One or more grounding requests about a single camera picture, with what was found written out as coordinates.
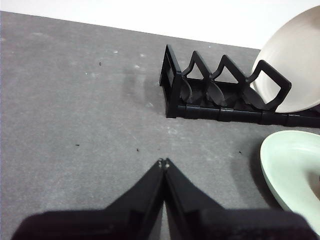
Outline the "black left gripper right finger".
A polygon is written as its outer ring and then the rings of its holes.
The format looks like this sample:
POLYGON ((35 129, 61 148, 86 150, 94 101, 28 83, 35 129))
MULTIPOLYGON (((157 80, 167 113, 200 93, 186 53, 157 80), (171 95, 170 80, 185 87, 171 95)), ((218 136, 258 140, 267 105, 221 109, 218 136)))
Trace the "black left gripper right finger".
POLYGON ((227 209, 163 161, 169 225, 182 240, 316 240, 299 214, 278 209, 227 209))

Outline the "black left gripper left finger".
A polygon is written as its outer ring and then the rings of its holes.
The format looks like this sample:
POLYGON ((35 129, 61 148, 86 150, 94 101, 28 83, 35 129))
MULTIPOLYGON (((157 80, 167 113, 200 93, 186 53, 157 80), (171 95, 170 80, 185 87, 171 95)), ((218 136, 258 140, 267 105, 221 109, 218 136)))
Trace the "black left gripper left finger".
POLYGON ((14 240, 146 240, 164 202, 164 161, 104 209, 57 210, 25 218, 14 240))

